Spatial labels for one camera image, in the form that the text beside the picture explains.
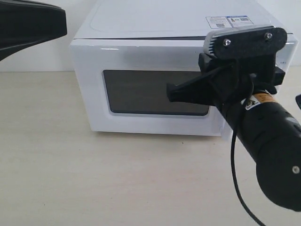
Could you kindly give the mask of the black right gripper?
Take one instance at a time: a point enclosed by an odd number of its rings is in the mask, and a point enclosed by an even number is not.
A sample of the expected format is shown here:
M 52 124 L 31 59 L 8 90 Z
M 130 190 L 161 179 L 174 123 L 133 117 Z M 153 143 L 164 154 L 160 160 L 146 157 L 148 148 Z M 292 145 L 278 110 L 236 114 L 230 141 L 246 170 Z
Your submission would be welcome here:
M 233 104 L 246 97 L 251 85 L 254 90 L 276 94 L 283 83 L 285 71 L 275 63 L 276 55 L 220 60 L 199 54 L 201 75 L 179 85 L 166 84 L 170 102 L 216 106 Z

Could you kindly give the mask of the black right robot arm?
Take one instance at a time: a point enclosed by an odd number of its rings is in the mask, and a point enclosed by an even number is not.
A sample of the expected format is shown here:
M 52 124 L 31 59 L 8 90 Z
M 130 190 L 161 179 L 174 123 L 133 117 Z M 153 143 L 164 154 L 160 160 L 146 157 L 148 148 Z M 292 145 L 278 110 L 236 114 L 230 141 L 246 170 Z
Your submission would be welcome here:
M 301 126 L 274 99 L 275 57 L 232 60 L 199 56 L 201 75 L 168 84 L 171 102 L 215 106 L 256 164 L 260 189 L 274 204 L 301 210 Z

